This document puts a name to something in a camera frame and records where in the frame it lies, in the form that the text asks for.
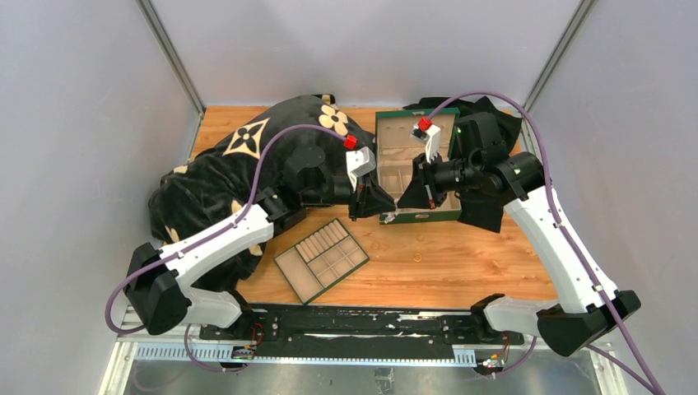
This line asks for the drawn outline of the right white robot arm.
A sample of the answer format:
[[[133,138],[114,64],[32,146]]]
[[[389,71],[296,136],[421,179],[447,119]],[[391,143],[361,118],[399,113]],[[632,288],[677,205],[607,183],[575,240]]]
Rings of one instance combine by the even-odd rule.
[[[436,209],[448,193],[461,205],[459,221],[499,232],[503,216],[523,231],[556,290],[555,300],[487,296],[470,309],[470,332],[491,343],[503,332],[540,337],[556,354],[570,356],[611,332],[640,308],[632,290],[619,290],[566,223],[544,164],[532,153],[511,154],[494,115],[456,120],[453,158],[438,152],[440,129],[430,117],[411,128],[425,150],[412,162],[400,208]]]

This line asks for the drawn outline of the black cloth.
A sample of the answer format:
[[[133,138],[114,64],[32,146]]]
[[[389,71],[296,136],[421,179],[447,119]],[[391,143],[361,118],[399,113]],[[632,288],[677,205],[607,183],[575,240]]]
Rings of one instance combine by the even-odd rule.
[[[487,179],[485,171],[510,157],[522,120],[498,110],[485,96],[448,106],[458,110],[458,117],[447,138],[447,156],[425,151],[412,160],[412,178],[397,207],[435,210],[453,193],[460,204],[459,222],[499,233],[503,207],[482,189],[501,182]]]

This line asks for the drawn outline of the black mounting base plate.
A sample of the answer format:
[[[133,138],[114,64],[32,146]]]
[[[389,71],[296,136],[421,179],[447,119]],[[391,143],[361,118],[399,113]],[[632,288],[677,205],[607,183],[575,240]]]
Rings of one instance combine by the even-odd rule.
[[[516,332],[484,331],[466,309],[253,304],[223,329],[199,329],[198,340],[251,341],[258,357],[342,360],[447,360],[455,346],[500,351],[520,346]]]

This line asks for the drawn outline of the green jewelry tray insert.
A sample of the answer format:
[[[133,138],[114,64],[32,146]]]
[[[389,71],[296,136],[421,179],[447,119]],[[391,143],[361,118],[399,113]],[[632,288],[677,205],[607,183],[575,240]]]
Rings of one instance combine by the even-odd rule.
[[[369,260],[337,218],[274,258],[302,304],[312,303]]]

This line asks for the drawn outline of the black blanket with beige flowers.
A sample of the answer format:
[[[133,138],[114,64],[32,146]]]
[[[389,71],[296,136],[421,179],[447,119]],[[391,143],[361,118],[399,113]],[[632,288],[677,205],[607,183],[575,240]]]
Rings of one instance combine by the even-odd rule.
[[[342,112],[332,95],[299,95],[271,106],[161,177],[147,203],[151,236],[173,244],[236,213],[249,198],[257,164],[264,189],[300,146],[319,146],[333,174],[344,175],[340,139],[347,135],[359,146],[375,145],[374,134]]]

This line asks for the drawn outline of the green jewelry box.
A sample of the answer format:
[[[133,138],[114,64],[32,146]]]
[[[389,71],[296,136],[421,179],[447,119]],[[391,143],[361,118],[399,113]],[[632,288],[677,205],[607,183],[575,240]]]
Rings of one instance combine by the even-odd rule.
[[[398,200],[412,178],[412,160],[425,151],[410,136],[413,125],[431,113],[430,109],[379,111],[375,115],[375,157],[379,185]],[[381,225],[455,221],[461,213],[459,200],[449,193],[443,204],[431,209],[397,209],[379,215]]]

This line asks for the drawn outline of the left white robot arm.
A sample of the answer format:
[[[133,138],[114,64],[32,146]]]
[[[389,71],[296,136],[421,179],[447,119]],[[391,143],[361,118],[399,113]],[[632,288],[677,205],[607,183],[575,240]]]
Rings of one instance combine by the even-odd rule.
[[[368,147],[346,153],[346,173],[332,174],[315,145],[294,150],[274,184],[252,187],[249,205],[197,234],[156,249],[137,247],[123,293],[152,336],[180,324],[219,327],[233,340],[246,338],[252,318],[233,291],[204,290],[195,282],[223,262],[281,235],[306,217],[307,206],[345,205],[352,220],[394,211],[395,200],[380,186]]]

